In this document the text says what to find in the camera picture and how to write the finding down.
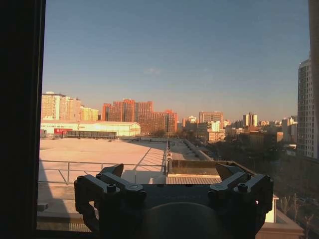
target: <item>tall white building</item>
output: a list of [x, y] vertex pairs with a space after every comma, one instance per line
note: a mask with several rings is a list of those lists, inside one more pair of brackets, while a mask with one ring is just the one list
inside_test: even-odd
[[54, 92], [42, 94], [41, 100], [42, 120], [80, 120], [80, 100]]
[[318, 158], [318, 127], [310, 58], [299, 64], [297, 154]]

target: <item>low white building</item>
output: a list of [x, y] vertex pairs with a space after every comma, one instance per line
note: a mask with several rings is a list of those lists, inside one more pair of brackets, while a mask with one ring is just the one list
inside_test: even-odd
[[47, 134], [61, 134], [64, 131], [98, 131], [116, 132], [116, 136], [135, 136], [141, 134], [141, 126], [136, 122], [112, 122], [112, 121], [61, 121], [42, 120], [41, 129]]

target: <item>gray building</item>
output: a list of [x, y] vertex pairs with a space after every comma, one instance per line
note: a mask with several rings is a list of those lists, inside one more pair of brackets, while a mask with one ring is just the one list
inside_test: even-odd
[[318, 126], [315, 119], [311, 59], [299, 64], [297, 154], [318, 157]]
[[220, 128], [224, 128], [224, 114], [223, 112], [199, 112], [199, 123], [205, 123], [209, 121], [219, 121]]

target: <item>sunlit building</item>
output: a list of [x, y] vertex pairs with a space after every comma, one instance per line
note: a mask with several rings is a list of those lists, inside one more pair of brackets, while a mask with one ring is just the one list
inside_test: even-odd
[[102, 117], [104, 121], [138, 122], [142, 134], [152, 134], [163, 130], [166, 134], [177, 131], [177, 113], [171, 110], [153, 112], [153, 102], [135, 102], [124, 99], [112, 104], [103, 104]]
[[54, 92], [42, 94], [41, 119], [43, 120], [80, 120], [81, 101]]
[[315, 115], [311, 60], [308, 59], [300, 63], [298, 69], [298, 155], [318, 157], [318, 126]]
[[99, 111], [88, 107], [81, 106], [81, 120], [97, 121]]
[[199, 112], [199, 123], [205, 123], [209, 121], [219, 121], [220, 128], [224, 128], [224, 114], [223, 112], [214, 111], [214, 112]]

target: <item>red sign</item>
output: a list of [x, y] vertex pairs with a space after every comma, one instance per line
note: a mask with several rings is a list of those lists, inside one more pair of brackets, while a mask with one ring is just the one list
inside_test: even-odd
[[54, 134], [65, 135], [67, 131], [72, 131], [71, 128], [54, 128]]

